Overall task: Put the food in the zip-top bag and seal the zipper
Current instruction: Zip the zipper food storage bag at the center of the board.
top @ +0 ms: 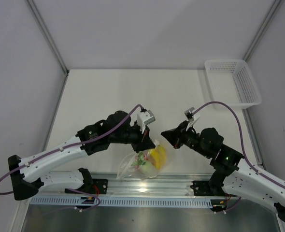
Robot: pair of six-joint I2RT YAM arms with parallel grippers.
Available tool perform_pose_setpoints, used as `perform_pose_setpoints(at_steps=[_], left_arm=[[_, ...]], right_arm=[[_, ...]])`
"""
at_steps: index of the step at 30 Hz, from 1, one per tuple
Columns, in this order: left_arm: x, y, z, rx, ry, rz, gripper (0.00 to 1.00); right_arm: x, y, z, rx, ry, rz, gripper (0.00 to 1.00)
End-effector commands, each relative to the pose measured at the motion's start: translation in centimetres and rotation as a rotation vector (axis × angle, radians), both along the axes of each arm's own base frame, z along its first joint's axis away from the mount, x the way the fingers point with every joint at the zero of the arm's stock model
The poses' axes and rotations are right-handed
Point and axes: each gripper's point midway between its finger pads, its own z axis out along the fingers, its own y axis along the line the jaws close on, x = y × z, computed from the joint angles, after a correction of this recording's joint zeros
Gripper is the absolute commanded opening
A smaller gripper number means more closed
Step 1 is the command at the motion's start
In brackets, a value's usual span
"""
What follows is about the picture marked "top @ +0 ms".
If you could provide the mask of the yellow banana bunch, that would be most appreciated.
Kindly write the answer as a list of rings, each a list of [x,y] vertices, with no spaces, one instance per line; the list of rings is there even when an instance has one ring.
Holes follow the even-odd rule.
[[[150,149],[148,151],[148,155],[151,163],[156,167],[158,171],[165,166],[167,161],[167,152],[164,146],[159,145],[154,149]]]

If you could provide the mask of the clear zip top bag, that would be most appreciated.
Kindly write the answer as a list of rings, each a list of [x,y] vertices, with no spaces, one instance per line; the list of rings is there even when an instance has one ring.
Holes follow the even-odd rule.
[[[119,164],[116,179],[133,177],[144,180],[157,177],[168,162],[168,154],[158,140],[154,143],[155,148],[125,156]]]

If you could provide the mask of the white radish with leaves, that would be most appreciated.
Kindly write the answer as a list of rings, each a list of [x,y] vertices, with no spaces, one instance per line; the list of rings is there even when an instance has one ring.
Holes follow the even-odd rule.
[[[142,179],[154,178],[158,174],[156,167],[148,160],[143,152],[140,152],[135,156],[135,160],[131,164],[131,167],[133,167],[135,171],[138,171]]]

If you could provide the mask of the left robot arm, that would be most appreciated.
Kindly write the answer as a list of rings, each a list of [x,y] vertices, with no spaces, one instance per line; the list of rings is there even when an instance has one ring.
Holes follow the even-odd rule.
[[[95,193],[95,181],[87,168],[76,171],[54,169],[75,159],[107,150],[110,144],[131,145],[136,153],[155,148],[148,125],[155,121],[150,110],[141,110],[131,124],[130,115],[117,111],[78,131],[64,143],[37,155],[8,158],[14,199],[29,199],[41,191]]]

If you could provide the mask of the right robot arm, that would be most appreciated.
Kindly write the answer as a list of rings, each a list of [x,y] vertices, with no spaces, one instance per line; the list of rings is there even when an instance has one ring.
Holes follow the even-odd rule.
[[[215,128],[197,133],[188,129],[188,122],[161,135],[175,148],[185,145],[207,159],[215,172],[209,182],[209,191],[215,196],[239,196],[255,202],[275,213],[285,222],[285,181],[267,171],[250,166],[245,155],[223,143],[224,138]]]

